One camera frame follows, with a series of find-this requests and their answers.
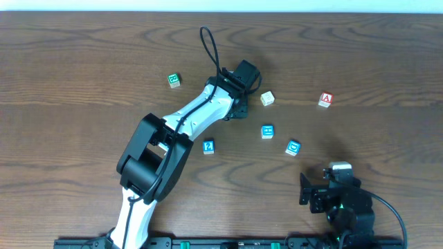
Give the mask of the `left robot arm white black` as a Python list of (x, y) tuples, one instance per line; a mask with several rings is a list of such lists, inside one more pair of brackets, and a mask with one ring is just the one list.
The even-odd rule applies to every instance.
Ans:
[(156, 204), (174, 188), (195, 139), (218, 120), (247, 117), (248, 95), (261, 82), (256, 66), (246, 60), (234, 71), (223, 68), (209, 77), (203, 91), (178, 111), (159, 118), (150, 113), (138, 124), (116, 171), (123, 204), (106, 248), (141, 248)]

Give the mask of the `red letter A block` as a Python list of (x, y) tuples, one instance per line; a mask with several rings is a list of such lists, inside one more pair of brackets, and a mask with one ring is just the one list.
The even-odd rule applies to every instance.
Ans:
[(318, 105), (321, 107), (328, 108), (331, 105), (333, 99), (334, 99), (333, 94), (328, 92), (322, 92), (319, 97)]

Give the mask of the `blue number 2 block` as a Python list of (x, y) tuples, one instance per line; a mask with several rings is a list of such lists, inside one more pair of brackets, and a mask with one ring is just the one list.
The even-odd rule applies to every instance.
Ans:
[(203, 141), (203, 153), (207, 155), (207, 154), (214, 154), (214, 152), (215, 152), (214, 141), (213, 140)]

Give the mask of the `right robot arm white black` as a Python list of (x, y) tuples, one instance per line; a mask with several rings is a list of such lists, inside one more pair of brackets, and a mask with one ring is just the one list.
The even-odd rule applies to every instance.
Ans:
[(299, 204), (313, 214), (324, 213), (334, 233), (316, 242), (316, 248), (378, 248), (374, 237), (372, 197), (364, 194), (361, 181), (350, 166), (335, 165), (323, 170), (326, 185), (313, 185), (300, 174)]

